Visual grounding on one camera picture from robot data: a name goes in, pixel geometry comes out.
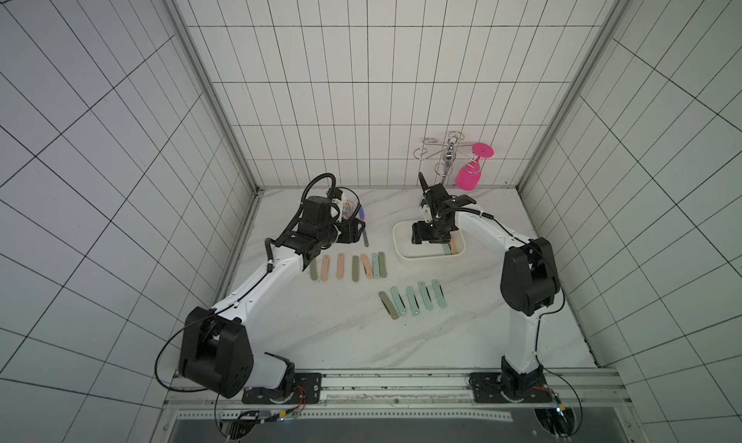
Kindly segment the mint folding fruit knife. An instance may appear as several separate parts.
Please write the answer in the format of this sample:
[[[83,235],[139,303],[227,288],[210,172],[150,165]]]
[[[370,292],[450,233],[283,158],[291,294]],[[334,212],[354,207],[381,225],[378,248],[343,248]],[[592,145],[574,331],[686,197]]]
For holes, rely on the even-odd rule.
[[[444,295],[441,282],[438,279],[433,279],[432,287],[439,307],[441,309],[446,309],[448,307],[448,302],[446,301],[446,296]]]

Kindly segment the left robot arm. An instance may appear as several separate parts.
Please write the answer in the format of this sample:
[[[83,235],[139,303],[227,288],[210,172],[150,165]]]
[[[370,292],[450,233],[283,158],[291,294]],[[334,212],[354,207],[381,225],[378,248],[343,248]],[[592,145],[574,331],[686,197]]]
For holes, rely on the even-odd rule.
[[[356,192],[337,184],[332,173],[323,196],[301,194],[299,207],[277,238],[266,238],[267,261],[211,308],[194,308],[173,334],[181,342],[177,371],[193,382],[192,392],[211,391],[233,398],[245,388],[291,391],[290,361],[251,344],[249,331],[265,307],[334,244],[354,244],[365,228]]]

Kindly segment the olive folding fruit knife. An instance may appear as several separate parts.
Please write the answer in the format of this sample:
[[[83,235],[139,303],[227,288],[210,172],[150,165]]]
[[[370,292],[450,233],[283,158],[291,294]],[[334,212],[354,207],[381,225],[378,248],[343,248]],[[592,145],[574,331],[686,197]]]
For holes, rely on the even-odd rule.
[[[378,253],[379,261],[379,273],[381,278],[388,277],[388,271],[386,270],[386,254],[384,252]]]

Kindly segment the pink folding fruit knife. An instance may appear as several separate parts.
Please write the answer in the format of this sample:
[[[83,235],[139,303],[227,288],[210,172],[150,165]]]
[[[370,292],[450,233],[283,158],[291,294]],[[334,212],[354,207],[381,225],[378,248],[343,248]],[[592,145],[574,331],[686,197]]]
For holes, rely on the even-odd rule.
[[[361,254],[361,263],[363,265],[365,276],[368,279],[373,279],[374,278],[373,265],[371,263],[371,259],[368,257],[367,254]]]

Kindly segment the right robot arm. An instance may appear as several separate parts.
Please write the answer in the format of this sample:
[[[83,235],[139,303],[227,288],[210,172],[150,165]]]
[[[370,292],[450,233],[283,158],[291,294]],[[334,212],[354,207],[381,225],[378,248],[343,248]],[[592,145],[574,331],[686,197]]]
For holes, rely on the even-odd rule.
[[[419,174],[423,219],[412,225],[413,244],[445,244],[451,234],[474,236],[493,252],[502,251],[500,293],[511,310],[509,338],[500,367],[500,390],[512,402],[544,383],[537,358],[540,318],[548,313],[562,284],[553,247],[545,238],[528,238],[504,226],[495,215],[477,207],[467,195],[454,196],[440,183]]]

